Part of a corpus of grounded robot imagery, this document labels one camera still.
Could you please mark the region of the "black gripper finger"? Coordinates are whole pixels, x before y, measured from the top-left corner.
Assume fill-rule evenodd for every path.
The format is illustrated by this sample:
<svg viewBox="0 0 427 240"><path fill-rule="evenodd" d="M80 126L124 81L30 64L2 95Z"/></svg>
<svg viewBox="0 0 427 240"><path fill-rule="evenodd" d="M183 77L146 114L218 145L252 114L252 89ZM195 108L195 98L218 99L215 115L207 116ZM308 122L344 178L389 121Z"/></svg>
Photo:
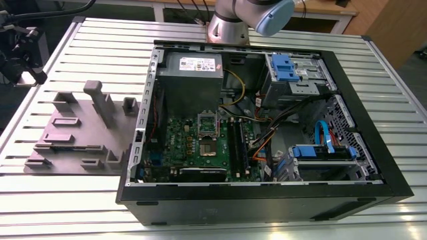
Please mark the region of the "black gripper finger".
<svg viewBox="0 0 427 240"><path fill-rule="evenodd" d="M12 85L18 85L20 80L20 70L12 64L0 66L0 72Z"/></svg>
<svg viewBox="0 0 427 240"><path fill-rule="evenodd" d="M48 44L44 34L27 34L20 38L19 42L22 50L22 59L26 63L26 70L30 72L38 85L43 85L47 81L47 73L43 68L48 61Z"/></svg>

